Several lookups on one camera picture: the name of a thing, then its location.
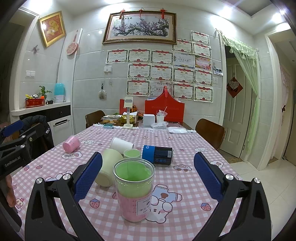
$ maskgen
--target blue gripper pad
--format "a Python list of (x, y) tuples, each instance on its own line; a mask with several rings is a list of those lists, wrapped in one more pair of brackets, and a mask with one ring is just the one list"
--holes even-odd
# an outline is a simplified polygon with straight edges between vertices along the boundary
[(5, 127), (2, 134), (4, 137), (8, 137), (8, 136), (12, 135), (13, 133), (15, 133), (16, 131), (19, 131), (23, 127), (23, 125), (24, 125), (24, 123), (21, 120), (18, 120), (16, 122), (12, 123), (11, 125)]
[(197, 170), (202, 182), (204, 183), (207, 191), (213, 199), (220, 202), (223, 199), (222, 183), (218, 180), (214, 172), (211, 170), (209, 162), (201, 156), (200, 152), (194, 156), (194, 167)]
[(103, 165), (103, 158), (100, 153), (97, 153), (84, 169), (74, 186), (74, 200), (78, 202), (84, 199), (91, 188), (96, 176)]

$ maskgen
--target pink checkered tablecloth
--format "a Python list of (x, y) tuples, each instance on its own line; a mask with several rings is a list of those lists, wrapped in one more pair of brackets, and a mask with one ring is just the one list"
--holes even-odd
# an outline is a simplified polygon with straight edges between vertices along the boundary
[[(65, 153), (62, 144), (57, 145), (32, 161), (12, 177), (17, 198), (16, 208), (22, 219), (20, 235), (24, 235), (25, 216), (31, 190), (38, 177), (45, 180), (61, 178), (62, 173), (73, 172), (86, 163), (95, 151), (109, 148), (113, 137), (135, 144), (142, 150), (144, 145), (172, 147), (174, 160), (171, 166), (156, 166), (153, 194), (159, 204), (168, 202), (162, 212), (151, 213), (161, 207), (152, 206), (147, 219), (131, 223), (119, 214), (115, 187), (100, 187), (92, 184), (85, 199), (79, 204), (98, 233), (106, 241), (149, 240), (149, 241), (191, 241), (201, 230), (217, 201), (212, 199), (193, 166), (193, 157), (202, 151), (212, 164), (218, 165), (223, 173), (239, 177), (229, 163), (199, 134), (170, 134), (166, 131), (145, 129), (103, 129), (92, 126), (76, 135), (81, 144), (72, 155)], [(75, 234), (59, 199), (57, 207), (66, 230)], [(239, 209), (237, 199), (222, 234), (229, 232)]]

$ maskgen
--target certificate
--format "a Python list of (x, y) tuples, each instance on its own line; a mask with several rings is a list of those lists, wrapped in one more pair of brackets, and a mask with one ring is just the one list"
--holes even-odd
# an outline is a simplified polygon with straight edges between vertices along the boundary
[(151, 63), (173, 64), (173, 53), (170, 51), (155, 50), (151, 52)]
[(149, 80), (151, 72), (150, 64), (129, 64), (128, 79), (129, 80)]
[(160, 96), (163, 92), (163, 87), (168, 88), (169, 93), (172, 93), (172, 83), (168, 81), (150, 81), (150, 95)]
[(152, 80), (172, 81), (172, 72), (172, 66), (152, 65), (150, 78)]
[(131, 49), (128, 51), (128, 62), (150, 62), (150, 49)]
[(128, 80), (126, 87), (127, 95), (149, 96), (149, 80)]
[(193, 53), (192, 42), (177, 39), (177, 45), (172, 45), (172, 51), (179, 51), (183, 53)]
[(191, 40), (201, 44), (210, 45), (210, 38), (207, 34), (191, 31)]
[(174, 53), (174, 65), (194, 68), (195, 56), (187, 53)]
[(186, 68), (174, 68), (173, 81), (182, 83), (193, 83), (194, 70)]
[(173, 97), (193, 100), (193, 85), (173, 83)]
[(213, 74), (202, 69), (194, 70), (194, 83), (202, 85), (213, 85)]
[(127, 57), (128, 50), (126, 49), (107, 50), (106, 64), (124, 63), (127, 62)]
[(194, 85), (194, 101), (213, 103), (213, 87)]
[(199, 56), (211, 58), (212, 52), (211, 52), (211, 46), (203, 45), (203, 44), (197, 44), (192, 43), (193, 46), (193, 53)]
[(201, 56), (195, 57), (195, 67), (211, 71), (211, 59)]

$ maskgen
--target gold picture frame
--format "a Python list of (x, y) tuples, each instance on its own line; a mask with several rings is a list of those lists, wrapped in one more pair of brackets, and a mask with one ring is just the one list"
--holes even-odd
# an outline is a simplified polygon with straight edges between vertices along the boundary
[(158, 42), (177, 44), (176, 13), (130, 11), (109, 16), (102, 44), (118, 42)]
[(38, 21), (45, 47), (66, 36), (62, 11), (49, 14)]

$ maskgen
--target black jacket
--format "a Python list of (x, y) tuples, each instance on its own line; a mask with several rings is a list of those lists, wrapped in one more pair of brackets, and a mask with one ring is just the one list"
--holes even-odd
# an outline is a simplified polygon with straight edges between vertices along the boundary
[(30, 155), (32, 160), (36, 159), (37, 157), (41, 156), (42, 154), (47, 152), (49, 149), (54, 147), (54, 141), (52, 139), (52, 131), (50, 129), (50, 126), (46, 122), (46, 116), (43, 116), (43, 115), (29, 116), (23, 119), (22, 122), (24, 123), (24, 126), (20, 130), (20, 134), (22, 134), (23, 132), (31, 128), (33, 124), (41, 123), (45, 128), (44, 135), (37, 138), (30, 145)]

